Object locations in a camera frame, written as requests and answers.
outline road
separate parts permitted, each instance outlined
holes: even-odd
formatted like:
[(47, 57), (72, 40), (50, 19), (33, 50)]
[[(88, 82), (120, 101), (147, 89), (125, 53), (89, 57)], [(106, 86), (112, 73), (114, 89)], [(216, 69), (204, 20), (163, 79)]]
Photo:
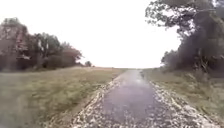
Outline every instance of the road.
[(127, 71), (95, 96), (74, 119), (73, 128), (219, 128), (161, 93), (140, 70)]

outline vegetation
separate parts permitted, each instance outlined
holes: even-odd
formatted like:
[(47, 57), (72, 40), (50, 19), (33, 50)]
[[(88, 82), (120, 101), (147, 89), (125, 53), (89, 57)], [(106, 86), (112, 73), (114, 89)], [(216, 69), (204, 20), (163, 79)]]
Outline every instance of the vegetation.
[(0, 73), (0, 127), (70, 127), (72, 116), (83, 107), (84, 99), (122, 71), (76, 67)]
[(176, 27), (181, 44), (165, 52), (164, 67), (143, 74), (223, 125), (224, 1), (155, 0), (145, 14), (150, 24)]
[(46, 33), (31, 35), (17, 18), (0, 25), (0, 71), (74, 66), (82, 57), (69, 43)]
[(207, 73), (223, 71), (224, 4), (222, 0), (215, 3), (210, 0), (156, 0), (146, 8), (148, 23), (178, 28), (181, 44), (177, 51), (165, 53), (162, 62), (167, 67), (199, 69)]
[(93, 65), (92, 65), (92, 63), (90, 61), (86, 61), (85, 62), (85, 66), (86, 67), (92, 67)]
[(188, 71), (166, 71), (163, 68), (146, 69), (143, 76), (160, 87), (175, 93), (176, 98), (188, 102), (202, 114), (224, 127), (223, 78), (205, 79)]

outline dry grass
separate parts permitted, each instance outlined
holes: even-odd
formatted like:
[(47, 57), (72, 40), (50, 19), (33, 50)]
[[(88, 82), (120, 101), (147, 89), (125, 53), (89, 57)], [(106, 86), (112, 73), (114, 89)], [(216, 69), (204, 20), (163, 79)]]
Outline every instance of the dry grass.
[(199, 82), (189, 72), (164, 72), (159, 68), (146, 69), (143, 74), (224, 126), (224, 79), (209, 78)]
[(43, 127), (43, 122), (72, 110), (122, 71), (68, 68), (37, 73), (1, 73), (0, 127)]

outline sky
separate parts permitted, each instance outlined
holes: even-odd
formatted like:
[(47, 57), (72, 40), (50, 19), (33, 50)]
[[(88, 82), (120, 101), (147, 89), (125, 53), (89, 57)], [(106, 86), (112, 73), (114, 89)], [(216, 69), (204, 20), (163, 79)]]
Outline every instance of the sky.
[(30, 33), (49, 33), (69, 42), (95, 66), (160, 66), (177, 49), (174, 29), (145, 22), (150, 0), (0, 0), (0, 21), (17, 17)]

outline tree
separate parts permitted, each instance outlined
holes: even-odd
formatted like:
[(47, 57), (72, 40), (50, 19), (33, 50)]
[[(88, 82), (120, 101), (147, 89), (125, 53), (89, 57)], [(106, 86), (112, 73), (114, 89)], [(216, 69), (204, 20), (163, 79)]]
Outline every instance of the tree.
[(69, 43), (47, 33), (31, 35), (17, 18), (0, 24), (0, 70), (74, 66), (82, 54)]
[(166, 53), (163, 63), (204, 71), (215, 70), (214, 65), (223, 63), (224, 22), (219, 14), (223, 4), (217, 3), (219, 8), (210, 0), (157, 0), (149, 4), (145, 11), (147, 22), (167, 28), (176, 26), (180, 35), (178, 50)]
[(90, 61), (86, 61), (86, 62), (85, 62), (85, 66), (86, 66), (86, 67), (92, 67), (92, 63), (91, 63)]

